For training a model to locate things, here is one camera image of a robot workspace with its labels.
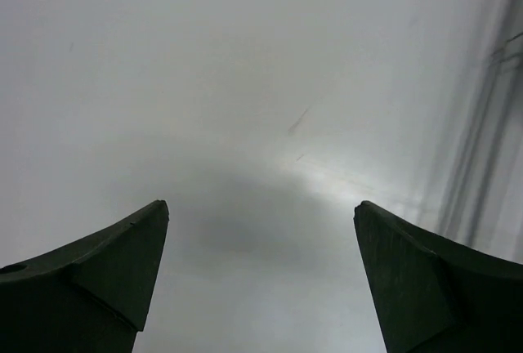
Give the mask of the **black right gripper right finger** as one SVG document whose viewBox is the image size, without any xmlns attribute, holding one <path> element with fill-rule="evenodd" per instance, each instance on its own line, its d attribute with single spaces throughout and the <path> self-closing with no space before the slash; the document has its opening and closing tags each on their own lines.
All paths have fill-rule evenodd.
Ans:
<svg viewBox="0 0 523 353">
<path fill-rule="evenodd" d="M 522 266 L 364 201 L 355 233 L 389 352 L 520 352 Z"/>
</svg>

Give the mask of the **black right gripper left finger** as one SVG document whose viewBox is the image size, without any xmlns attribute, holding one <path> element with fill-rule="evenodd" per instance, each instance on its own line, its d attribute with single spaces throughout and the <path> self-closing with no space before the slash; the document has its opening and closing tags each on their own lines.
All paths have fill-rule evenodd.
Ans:
<svg viewBox="0 0 523 353">
<path fill-rule="evenodd" d="M 145 328 L 168 231 L 155 200 L 121 221 L 1 269 L 3 352 L 130 352 Z"/>
</svg>

